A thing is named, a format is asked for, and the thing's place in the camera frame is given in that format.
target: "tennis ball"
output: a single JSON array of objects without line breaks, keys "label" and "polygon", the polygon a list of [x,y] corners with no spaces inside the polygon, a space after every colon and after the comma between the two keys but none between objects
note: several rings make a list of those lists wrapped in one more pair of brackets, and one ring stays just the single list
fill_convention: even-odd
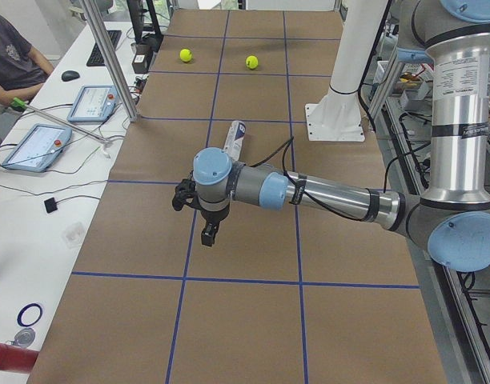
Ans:
[{"label": "tennis ball", "polygon": [[245,65],[249,70],[255,70],[259,65],[258,58],[253,55],[249,56],[247,60],[245,60]]},{"label": "tennis ball", "polygon": [[188,49],[183,49],[179,52],[179,58],[183,60],[183,62],[190,62],[191,60],[191,51]]}]

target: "keyboard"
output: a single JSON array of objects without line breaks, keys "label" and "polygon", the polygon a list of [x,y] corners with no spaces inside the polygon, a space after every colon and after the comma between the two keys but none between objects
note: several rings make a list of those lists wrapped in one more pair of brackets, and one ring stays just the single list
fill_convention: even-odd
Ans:
[{"label": "keyboard", "polygon": [[[114,48],[116,48],[122,31],[108,30],[108,34],[110,35],[111,43],[113,44]],[[90,52],[90,57],[86,62],[86,66],[104,66],[104,58],[102,57],[101,50],[98,47],[98,43],[94,44],[94,48],[92,48],[92,52]]]}]

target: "computer mouse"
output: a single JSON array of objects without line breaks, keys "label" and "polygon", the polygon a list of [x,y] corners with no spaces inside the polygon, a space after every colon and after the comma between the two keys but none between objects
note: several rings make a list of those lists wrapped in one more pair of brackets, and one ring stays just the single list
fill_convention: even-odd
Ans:
[{"label": "computer mouse", "polygon": [[66,70],[62,74],[62,80],[64,82],[69,82],[71,80],[75,80],[76,78],[79,78],[79,73],[76,72],[75,70]]}]

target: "dark t-shirt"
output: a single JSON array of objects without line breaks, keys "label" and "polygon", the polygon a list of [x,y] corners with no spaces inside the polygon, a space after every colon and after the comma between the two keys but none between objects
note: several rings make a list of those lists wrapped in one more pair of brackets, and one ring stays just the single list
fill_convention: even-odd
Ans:
[{"label": "dark t-shirt", "polygon": [[0,86],[16,90],[45,82],[47,75],[28,54],[31,44],[0,16]]}]

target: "person's arm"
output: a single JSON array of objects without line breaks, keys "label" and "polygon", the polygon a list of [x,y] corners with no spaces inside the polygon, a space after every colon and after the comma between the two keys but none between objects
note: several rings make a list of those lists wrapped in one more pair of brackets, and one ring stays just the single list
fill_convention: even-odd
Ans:
[{"label": "person's arm", "polygon": [[50,61],[40,53],[40,51],[34,46],[31,47],[28,57],[37,64],[48,76],[53,72],[53,66]]},{"label": "person's arm", "polygon": [[36,86],[30,86],[28,88],[21,88],[18,90],[4,90],[0,86],[0,104],[3,106],[10,106],[14,98],[20,98],[21,100],[31,100],[40,91],[43,82]]}]

